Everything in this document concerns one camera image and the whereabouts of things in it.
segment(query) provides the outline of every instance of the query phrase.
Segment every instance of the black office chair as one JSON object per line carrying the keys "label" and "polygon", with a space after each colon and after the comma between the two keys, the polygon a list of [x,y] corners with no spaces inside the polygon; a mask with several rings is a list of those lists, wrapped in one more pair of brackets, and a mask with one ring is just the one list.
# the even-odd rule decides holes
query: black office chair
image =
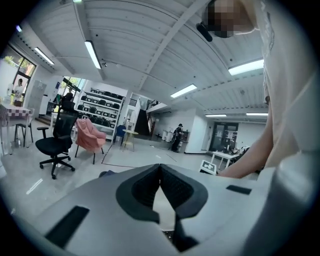
{"label": "black office chair", "polygon": [[71,140],[71,130],[78,118],[78,112],[73,108],[64,107],[63,104],[58,110],[58,115],[56,117],[53,137],[46,137],[46,130],[48,127],[39,127],[37,130],[42,131],[43,138],[35,142],[35,146],[41,151],[43,154],[51,156],[51,159],[40,162],[40,168],[43,169],[43,164],[53,163],[53,167],[51,170],[52,179],[56,179],[56,175],[54,175],[54,171],[57,164],[62,164],[64,166],[70,167],[74,172],[75,168],[70,164],[64,162],[64,159],[71,160],[70,156],[68,156],[68,149],[71,148],[72,140]]}

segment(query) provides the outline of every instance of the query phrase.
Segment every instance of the window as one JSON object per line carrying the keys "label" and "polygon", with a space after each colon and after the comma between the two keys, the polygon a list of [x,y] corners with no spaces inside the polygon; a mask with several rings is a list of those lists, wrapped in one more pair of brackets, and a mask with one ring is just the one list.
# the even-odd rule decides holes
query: window
{"label": "window", "polygon": [[15,97],[11,94],[11,103],[13,101],[24,101],[25,93],[30,82],[30,78],[36,69],[36,65],[27,60],[21,54],[16,52],[10,45],[8,45],[0,56],[0,97],[7,96],[7,89],[10,84],[13,84],[13,91],[18,86],[18,81],[22,80],[22,95]]}

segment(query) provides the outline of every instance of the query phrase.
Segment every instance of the person's arm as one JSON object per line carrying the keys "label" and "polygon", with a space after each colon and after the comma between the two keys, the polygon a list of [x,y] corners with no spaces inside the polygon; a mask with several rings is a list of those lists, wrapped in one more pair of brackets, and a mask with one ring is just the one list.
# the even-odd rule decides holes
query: person's arm
{"label": "person's arm", "polygon": [[268,117],[261,137],[237,162],[220,172],[218,176],[239,179],[264,166],[274,146],[272,123],[271,103],[269,103]]}

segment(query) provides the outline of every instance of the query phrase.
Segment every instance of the black slot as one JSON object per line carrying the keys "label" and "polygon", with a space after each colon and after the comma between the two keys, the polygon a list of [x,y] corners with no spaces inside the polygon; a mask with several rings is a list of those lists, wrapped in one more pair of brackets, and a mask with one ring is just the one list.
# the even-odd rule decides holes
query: black slot
{"label": "black slot", "polygon": [[251,190],[250,188],[241,187],[241,186],[235,186],[235,185],[229,185],[226,187],[227,190],[231,190],[233,192],[249,195]]}
{"label": "black slot", "polygon": [[45,236],[50,242],[60,248],[64,248],[81,222],[85,219],[89,209],[76,206],[61,219],[52,230]]}

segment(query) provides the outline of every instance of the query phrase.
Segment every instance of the white ceiling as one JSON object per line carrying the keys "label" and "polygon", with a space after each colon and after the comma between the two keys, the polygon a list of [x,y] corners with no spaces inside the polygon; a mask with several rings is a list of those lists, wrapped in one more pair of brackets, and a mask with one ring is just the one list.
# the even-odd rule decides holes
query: white ceiling
{"label": "white ceiling", "polygon": [[[19,37],[30,49],[40,47],[55,63],[45,65],[57,75],[130,89],[172,109],[265,112],[263,70],[235,76],[228,72],[262,58],[259,32],[207,42],[196,30],[207,2],[44,0],[21,24]],[[85,40],[93,41],[99,61],[107,67],[95,68]],[[198,89],[170,97],[191,84]]]}

